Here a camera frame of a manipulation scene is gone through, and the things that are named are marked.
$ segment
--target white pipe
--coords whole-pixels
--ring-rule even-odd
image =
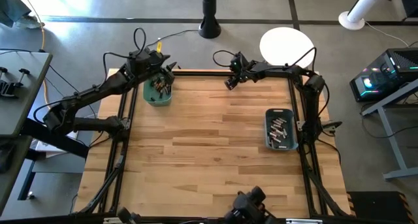
[[[350,30],[364,27],[364,15],[373,7],[377,0],[358,0],[350,11],[340,14],[340,24]]]

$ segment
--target yellow cable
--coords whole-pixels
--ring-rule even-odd
[[[35,10],[35,7],[32,5],[32,3],[30,2],[30,0],[27,0],[27,2],[31,5],[33,12],[37,15],[38,21],[40,23],[40,30],[42,31],[42,46],[40,47],[41,50],[44,50],[45,47],[45,30],[44,27],[42,26],[42,21],[40,20],[40,17],[38,15],[38,12]],[[42,82],[44,85],[44,98],[45,98],[45,103],[48,104],[50,101],[48,99],[48,88],[46,87],[46,82],[45,79]]]

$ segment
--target black cable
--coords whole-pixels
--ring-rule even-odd
[[[316,60],[316,53],[317,53],[317,48],[314,47],[314,49],[315,49],[315,54],[313,55],[312,71],[315,71],[315,60]]]
[[[137,31],[138,31],[138,30],[141,30],[141,31],[142,31],[142,33],[144,34],[144,42],[142,43],[142,47],[141,47],[141,48],[139,48],[139,46],[138,46],[138,44],[137,44]],[[145,43],[146,43],[146,33],[145,33],[145,30],[144,30],[143,28],[138,27],[138,28],[136,28],[136,29],[134,30],[134,32],[133,32],[133,42],[134,42],[134,44],[135,44],[136,48],[138,48],[138,50],[140,50],[140,51],[136,54],[136,56],[135,56],[135,57],[137,57],[139,54],[141,54],[141,53],[142,53],[143,49],[145,48]]]
[[[116,56],[116,57],[122,57],[122,58],[129,58],[129,57],[127,57],[127,56],[123,56],[123,55],[120,55],[120,54],[115,54],[114,52],[105,52],[104,54],[103,54],[103,69],[104,69],[104,80],[103,80],[103,82],[99,85],[99,87],[98,88],[100,88],[105,82],[106,82],[106,80],[107,80],[107,67],[106,67],[106,55],[108,55],[108,54],[112,54],[113,56]]]
[[[81,141],[80,139],[78,139],[78,138],[73,138],[74,140],[76,140],[77,142],[79,142],[79,143],[81,143],[81,144],[83,144],[84,146],[87,146],[86,145],[86,143],[84,143],[83,141]]]
[[[71,214],[71,212],[72,212],[72,208],[74,207],[74,200],[75,200],[75,198],[78,196],[78,194],[76,194],[73,198],[72,198],[72,200],[71,200],[71,207],[70,207],[70,214]]]
[[[219,63],[215,60],[215,55],[216,55],[216,54],[218,54],[218,53],[221,53],[221,52],[226,52],[227,54],[231,54],[232,56],[235,56],[235,54],[233,54],[233,53],[232,53],[232,52],[230,52],[230,51],[227,51],[227,50],[218,50],[218,51],[214,52],[214,54],[212,55],[212,60],[214,60],[214,63],[215,63],[216,65],[220,66],[220,67],[229,67],[229,65],[222,65],[222,64],[219,64]]]
[[[22,49],[18,49],[18,48],[0,48],[0,50],[12,50],[12,51],[9,51],[9,52],[4,52],[4,53],[2,53],[2,54],[7,54],[7,53],[10,53],[10,52],[19,52],[19,51],[21,51],[21,52],[32,52],[32,51],[30,51],[30,50],[22,50]],[[50,68],[62,79],[62,80],[64,80],[68,85],[70,85],[75,91],[77,91],[78,93],[80,93],[72,84],[70,84],[64,77],[62,77],[62,75],[60,75],[51,65],[50,65]],[[61,96],[63,96],[64,97],[64,95],[55,87],[55,85],[49,80],[49,79],[47,79],[47,77],[45,77],[45,79],[52,85],[52,87],[55,89],[55,90],[57,90],[57,92],[59,93],[59,94],[61,94]],[[91,105],[89,104],[89,107],[90,107],[90,110],[93,112],[93,114],[94,114],[94,116],[95,116],[95,118],[96,118],[96,113],[94,112],[94,110],[93,110],[93,107],[91,107]]]
[[[17,51],[7,51],[7,52],[4,52],[4,53],[1,53],[0,55],[8,54],[8,53],[11,53],[11,52],[17,52]]]
[[[22,50],[19,48],[0,48],[0,50],[12,50],[12,51],[21,51],[21,52],[32,52],[30,50]]]
[[[328,93],[327,94],[327,101],[325,102],[324,107],[319,111],[318,117],[321,115],[322,111],[324,111],[325,108],[328,106],[330,95],[331,95],[327,83],[324,83],[324,85],[325,85],[325,88],[327,89],[327,93]]]
[[[328,133],[324,132],[324,130],[322,130],[322,133],[329,136],[329,137],[335,137],[335,135],[329,135]]]
[[[313,47],[311,49],[309,49],[302,57],[300,57],[297,61],[295,61],[292,65],[290,65],[290,67],[296,65],[300,60],[302,60],[304,57],[306,57],[306,55],[308,55],[312,50],[315,50],[315,55],[313,57],[313,62],[315,62],[315,57],[316,57],[316,47]]]
[[[64,94],[62,94],[62,92],[60,92],[58,89],[57,89],[57,87],[51,82],[51,80],[49,80],[46,76],[45,76],[45,80],[46,81],[48,81],[50,84],[51,84],[51,86],[62,96],[62,97],[64,97]]]
[[[91,145],[90,145],[90,148],[92,148],[92,147],[94,147],[94,146],[97,146],[97,145],[99,145],[99,144],[101,144],[101,143],[103,143],[103,142],[106,142],[106,141],[107,141],[107,140],[109,140],[109,139],[111,139],[111,137],[110,137],[110,136],[108,136],[106,139],[101,140],[100,142],[96,142],[96,143],[94,143],[94,144],[91,144]]]
[[[73,88],[73,90],[75,90],[77,93],[80,93],[80,91],[78,89],[76,89],[72,84],[70,84],[70,82],[68,82],[68,80],[66,80],[62,75],[60,75],[51,65],[50,68],[52,69],[52,71],[54,71],[62,80],[64,80],[64,82],[66,82],[68,85],[70,85],[70,87]],[[94,118],[97,119],[96,113],[93,110],[93,107],[91,107],[91,104],[89,104],[89,108],[91,110],[91,112],[94,114]]]
[[[408,100],[408,98],[409,98],[410,96],[407,96],[406,98],[405,98],[405,100],[402,102],[402,104],[405,104],[405,102]]]
[[[175,36],[175,35],[180,35],[182,33],[188,32],[188,31],[199,31],[199,30],[196,30],[196,29],[187,29],[187,30],[184,30],[184,31],[181,31],[181,32],[177,32],[177,33],[171,34],[171,35],[167,35],[167,36],[164,36],[164,37],[158,39],[157,41],[153,42],[152,44],[148,44],[147,47],[149,47],[151,45],[154,45],[154,44],[157,44],[160,40],[163,40],[163,39],[166,39],[166,38]]]
[[[103,135],[103,131],[100,132],[99,136],[95,140],[93,140],[93,142],[91,142],[89,146],[94,144],[102,135]]]
[[[315,50],[315,55],[313,57],[313,62],[312,62],[312,71],[314,71],[315,69],[315,60],[316,60],[316,47],[313,47],[311,49],[309,49],[302,57],[300,57],[298,60],[296,60],[292,65],[288,65],[288,66],[282,66],[282,67],[272,67],[269,69],[265,69],[265,70],[261,70],[261,71],[257,71],[257,72],[251,72],[252,74],[257,74],[258,72],[262,72],[262,71],[271,71],[271,70],[283,70],[283,69],[288,69],[294,65],[296,65],[300,60],[302,60],[304,57],[306,57],[306,55],[308,55],[312,50]]]
[[[417,43],[418,43],[418,41],[413,42],[412,44],[410,44],[410,45],[408,46],[408,48],[411,48],[414,44],[417,44]]]
[[[44,105],[42,105],[42,106],[40,106],[40,107],[38,107],[34,112],[33,112],[33,119],[36,121],[36,122],[38,122],[38,123],[41,123],[41,124],[45,124],[44,122],[42,122],[42,121],[40,121],[40,120],[38,120],[38,117],[37,117],[37,113],[38,113],[38,111],[40,110],[40,109],[42,109],[42,108],[44,108],[44,107],[47,107],[47,106],[50,106],[50,105],[52,105],[52,104],[56,104],[56,103],[62,103],[62,102],[64,102],[64,101],[68,101],[68,100],[71,100],[71,99],[74,99],[74,97],[70,97],[70,98],[67,98],[67,99],[61,99],[61,100],[58,100],[58,101],[54,101],[54,102],[51,102],[51,103],[48,103],[48,104],[44,104]]]
[[[338,160],[340,161],[340,165],[341,165],[341,154],[340,154],[340,151],[335,146],[333,146],[332,144],[329,144],[328,142],[324,142],[321,139],[318,139],[318,141],[324,143],[327,146],[330,146],[332,149],[334,149],[338,153]]]
[[[310,150],[308,150],[307,152],[305,152],[305,155],[308,155],[309,153],[311,153]]]
[[[364,105],[361,107],[360,115],[361,115],[361,112],[363,112],[363,110],[364,110],[365,106],[367,106],[367,105],[369,105],[369,104],[374,104],[374,103],[367,103],[367,104],[364,104]],[[415,125],[415,126],[405,127],[405,128],[403,128],[403,129],[399,129],[399,130],[395,131],[394,133],[392,133],[392,134],[391,134],[391,135],[389,135],[389,136],[376,136],[376,135],[373,135],[373,134],[372,134],[372,133],[371,133],[371,132],[370,132],[370,131],[366,128],[366,126],[365,126],[365,124],[364,124],[364,117],[363,117],[363,116],[361,116],[361,126],[363,127],[364,131],[366,131],[366,133],[367,133],[369,136],[371,136],[371,137],[373,137],[373,138],[376,138],[376,139],[390,138],[390,137],[395,136],[396,134],[398,134],[398,133],[400,133],[400,132],[402,132],[402,131],[405,131],[405,130],[408,130],[408,129],[415,129],[415,128],[418,128],[418,125]]]

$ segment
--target computer case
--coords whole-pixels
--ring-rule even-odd
[[[358,102],[379,101],[418,78],[418,48],[390,48],[352,81]]]

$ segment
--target gray desk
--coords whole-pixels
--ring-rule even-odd
[[[394,131],[392,130],[391,124],[389,123],[389,120],[387,119],[386,112],[385,112],[385,107],[389,107],[389,106],[397,106],[397,108],[410,107],[410,105],[402,106],[402,105],[395,105],[395,103],[414,94],[416,91],[418,91],[418,79],[414,80],[413,82],[409,83],[407,86],[390,94],[383,100],[380,100],[378,103],[373,104],[371,107],[361,112],[362,117],[365,117],[374,112],[378,112],[380,119],[382,121],[383,127],[385,128],[386,135],[390,136],[388,139],[389,139],[389,142],[391,143],[396,161],[398,162],[399,170],[395,170],[395,171],[383,174],[383,178],[385,180],[418,175],[418,167],[408,168],[406,166],[404,158],[402,157],[402,154],[400,152],[398,142],[396,141],[395,136],[391,136],[393,135]]]
[[[17,99],[0,97],[0,137],[15,137],[31,110],[52,55],[46,53],[5,52],[0,54],[0,67],[8,69],[1,79],[6,82],[18,81],[24,68],[30,71],[22,79],[23,86],[16,90]]]
[[[0,97],[0,140],[10,141],[14,145],[14,154],[10,169],[0,174],[0,214],[7,203],[14,182],[23,164],[32,136],[20,136],[20,130],[31,110],[42,81],[45,78],[52,55],[46,53],[1,52],[0,67],[8,70],[2,75],[6,82],[18,81],[19,69],[30,71],[22,79],[23,86],[15,91],[17,99]]]
[[[8,69],[8,73],[2,76],[2,80],[6,82],[18,81],[21,76],[20,69],[30,71],[30,74],[22,79],[23,86],[16,90],[17,99],[0,98],[0,140],[10,140],[9,143],[14,145],[10,169],[1,174],[0,214],[10,196],[23,160],[26,158],[33,162],[20,190],[18,200],[26,199],[36,173],[33,171],[35,161],[44,157],[44,153],[29,148],[32,138],[73,153],[82,159],[85,159],[88,154],[88,147],[82,143],[65,135],[53,134],[43,124],[27,118],[51,59],[52,56],[47,53],[0,52],[0,67]]]
[[[0,174],[0,214],[3,212],[10,192],[12,192],[14,182],[16,181],[20,167],[24,163],[26,153],[31,145],[32,137],[31,136],[18,136],[17,138],[12,139],[12,142],[15,144],[14,154],[13,154],[13,163],[10,166],[9,170],[5,173]]]

